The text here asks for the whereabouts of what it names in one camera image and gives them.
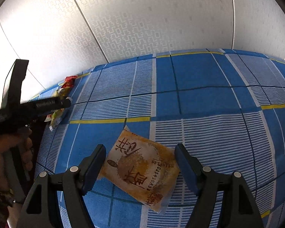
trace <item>wrist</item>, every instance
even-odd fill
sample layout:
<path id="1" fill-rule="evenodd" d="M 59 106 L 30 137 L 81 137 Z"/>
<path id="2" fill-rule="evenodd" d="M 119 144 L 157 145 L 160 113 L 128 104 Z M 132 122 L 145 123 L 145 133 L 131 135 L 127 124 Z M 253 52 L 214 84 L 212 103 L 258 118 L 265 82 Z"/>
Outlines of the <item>wrist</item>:
<path id="1" fill-rule="evenodd" d="M 14 193 L 11 189 L 2 190 L 0 189 L 0 200 L 5 206 L 13 206 L 14 204 Z"/>
<path id="2" fill-rule="evenodd" d="M 0 191 L 2 191 L 2 192 L 10 191 L 10 188 L 8 187 L 7 182 L 5 183 L 4 180 L 0 181 Z"/>

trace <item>finger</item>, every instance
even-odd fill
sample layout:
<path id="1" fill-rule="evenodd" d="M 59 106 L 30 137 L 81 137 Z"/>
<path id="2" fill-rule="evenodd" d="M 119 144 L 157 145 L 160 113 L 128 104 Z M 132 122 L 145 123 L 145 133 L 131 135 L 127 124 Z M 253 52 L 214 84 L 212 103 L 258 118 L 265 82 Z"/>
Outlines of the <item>finger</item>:
<path id="1" fill-rule="evenodd" d="M 21 141 L 22 138 L 18 135 L 0 135 L 0 154 L 21 143 Z"/>
<path id="2" fill-rule="evenodd" d="M 25 153 L 23 153 L 21 155 L 21 159 L 23 163 L 28 163 L 29 161 L 31 161 L 33 159 L 33 154 L 30 150 L 26 151 Z"/>
<path id="3" fill-rule="evenodd" d="M 6 177 L 0 177 L 0 190 L 9 191 L 8 180 Z"/>
<path id="4" fill-rule="evenodd" d="M 33 163 L 30 161 L 24 165 L 25 169 L 30 171 L 33 169 Z"/>
<path id="5" fill-rule="evenodd" d="M 30 149 L 33 146 L 32 140 L 30 138 L 27 138 L 25 141 L 25 148 Z"/>
<path id="6" fill-rule="evenodd" d="M 28 127 L 22 127 L 17 130 L 17 133 L 24 139 L 28 138 L 32 131 Z"/>

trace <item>food package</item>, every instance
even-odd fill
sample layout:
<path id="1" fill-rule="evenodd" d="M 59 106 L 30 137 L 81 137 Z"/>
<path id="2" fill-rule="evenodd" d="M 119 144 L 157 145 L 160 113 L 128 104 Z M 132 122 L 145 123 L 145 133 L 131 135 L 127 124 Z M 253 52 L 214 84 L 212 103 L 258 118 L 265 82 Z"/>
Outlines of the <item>food package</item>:
<path id="1" fill-rule="evenodd" d="M 77 75 L 66 77 L 63 85 L 60 87 L 59 90 L 56 90 L 52 96 L 60 97 L 60 99 L 65 99 L 69 95 L 70 91 L 72 90 L 77 77 L 78 77 Z M 53 114 L 50 114 L 46 117 L 45 122 L 50 121 L 49 129 L 51 131 L 53 131 L 53 129 L 59 125 L 59 123 L 65 117 L 67 112 L 68 112 L 68 109 L 59 109 L 59 110 L 55 110 Z"/>
<path id="2" fill-rule="evenodd" d="M 153 211 L 164 214 L 179 168 L 174 150 L 124 129 L 99 173 Z"/>

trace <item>bed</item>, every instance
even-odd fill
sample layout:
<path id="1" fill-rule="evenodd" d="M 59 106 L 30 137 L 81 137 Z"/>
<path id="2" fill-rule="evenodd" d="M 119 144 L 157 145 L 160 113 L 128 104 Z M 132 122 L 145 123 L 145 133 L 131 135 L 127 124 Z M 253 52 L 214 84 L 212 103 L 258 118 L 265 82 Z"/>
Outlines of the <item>bed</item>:
<path id="1" fill-rule="evenodd" d="M 51 96 L 61 83 L 34 99 Z M 145 138 L 189 153 L 216 172 L 242 172 L 264 227 L 285 219 L 285 61 L 257 52 L 192 49 L 139 56 L 78 74 L 72 106 L 43 134 L 35 177 L 61 173 L 107 153 L 125 125 Z M 196 203 L 181 175 L 165 215 L 158 215 L 103 178 L 84 197 L 96 227 L 185 227 Z M 58 193 L 64 227 L 70 227 Z M 216 227 L 218 193 L 210 227 Z"/>

